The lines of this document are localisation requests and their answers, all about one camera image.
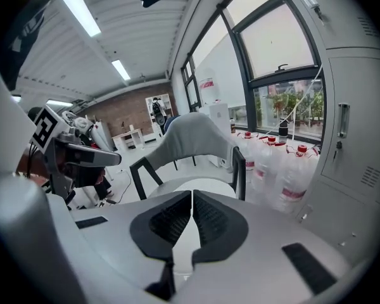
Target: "ceiling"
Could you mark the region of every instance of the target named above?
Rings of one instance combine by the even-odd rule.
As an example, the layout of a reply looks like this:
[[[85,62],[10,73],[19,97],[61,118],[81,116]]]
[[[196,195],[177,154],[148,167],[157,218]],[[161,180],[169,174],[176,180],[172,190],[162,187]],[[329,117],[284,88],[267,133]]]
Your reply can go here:
[[[84,0],[101,29],[89,37],[62,0],[52,0],[15,94],[29,110],[48,99],[91,101],[139,82],[162,79],[189,0]],[[121,60],[131,79],[111,65]]]

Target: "fluorescent light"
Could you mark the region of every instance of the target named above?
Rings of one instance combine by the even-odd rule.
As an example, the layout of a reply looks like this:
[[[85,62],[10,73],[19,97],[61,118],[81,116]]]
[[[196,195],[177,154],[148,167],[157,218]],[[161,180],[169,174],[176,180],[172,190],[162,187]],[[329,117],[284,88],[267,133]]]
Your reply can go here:
[[[21,96],[11,96],[13,98],[13,100],[16,102],[16,103],[19,103],[20,100],[21,100]]]
[[[119,74],[122,76],[122,78],[123,78],[124,80],[129,80],[129,79],[131,79],[131,78],[129,77],[127,71],[125,71],[125,68],[122,66],[120,60],[114,61],[114,62],[112,62],[111,64],[114,65],[114,67],[117,69],[117,71],[119,72]]]
[[[73,104],[66,103],[64,101],[57,101],[57,100],[48,100],[46,102],[47,105],[55,105],[55,106],[64,106],[64,107],[72,107]]]
[[[83,0],[63,0],[85,31],[93,37],[101,33],[96,21]]]

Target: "gray metal cabinet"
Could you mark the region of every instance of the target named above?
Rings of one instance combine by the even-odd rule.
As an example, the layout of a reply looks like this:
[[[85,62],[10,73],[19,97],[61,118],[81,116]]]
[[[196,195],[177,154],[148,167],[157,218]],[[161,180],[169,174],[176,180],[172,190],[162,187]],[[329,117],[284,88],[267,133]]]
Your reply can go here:
[[[380,36],[355,0],[317,0],[324,24],[306,5],[327,49],[345,47],[380,48]]]
[[[297,219],[335,247],[352,265],[371,255],[379,213],[346,194],[318,182]]]
[[[342,57],[331,58],[330,62],[336,113],[322,175],[368,201],[380,203],[380,60]],[[344,139],[337,136],[338,103],[350,105],[348,134]],[[338,141],[342,142],[342,149],[335,156]]]

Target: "desk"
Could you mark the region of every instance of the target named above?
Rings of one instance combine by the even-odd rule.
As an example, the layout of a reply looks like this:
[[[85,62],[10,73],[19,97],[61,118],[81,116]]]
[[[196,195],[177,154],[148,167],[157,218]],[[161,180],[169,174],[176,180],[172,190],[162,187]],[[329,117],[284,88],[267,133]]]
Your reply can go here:
[[[222,197],[228,196],[236,198],[235,192],[226,182],[217,179],[194,179],[185,182],[175,191],[180,190],[203,190],[211,193],[221,194]],[[193,209],[191,210],[191,218],[187,223],[179,240],[173,247],[174,258],[174,279],[176,288],[180,287],[184,281],[193,273],[193,265],[191,263],[191,255],[200,248],[200,236],[196,222],[193,219]]]
[[[145,141],[141,129],[130,130],[129,132],[112,137],[115,147],[121,152],[127,152],[128,145],[125,142],[125,139],[123,139],[123,137],[129,135],[131,135],[132,141],[134,142],[134,146],[137,149],[143,149],[143,147],[145,146]]]

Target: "brown wall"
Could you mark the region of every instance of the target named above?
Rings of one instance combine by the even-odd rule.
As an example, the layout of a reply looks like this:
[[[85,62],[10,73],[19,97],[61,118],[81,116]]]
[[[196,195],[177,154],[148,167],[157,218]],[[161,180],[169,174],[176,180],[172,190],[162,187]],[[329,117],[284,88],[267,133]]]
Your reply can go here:
[[[177,115],[176,102],[170,83],[151,85],[149,87],[129,91],[119,96],[107,99],[82,110],[79,116],[95,115],[97,120],[102,120],[108,124],[111,136],[121,134],[121,123],[124,121],[125,128],[129,130],[129,125],[135,129],[142,129],[142,134],[152,134],[152,124],[146,108],[145,98],[169,94],[174,115]]]

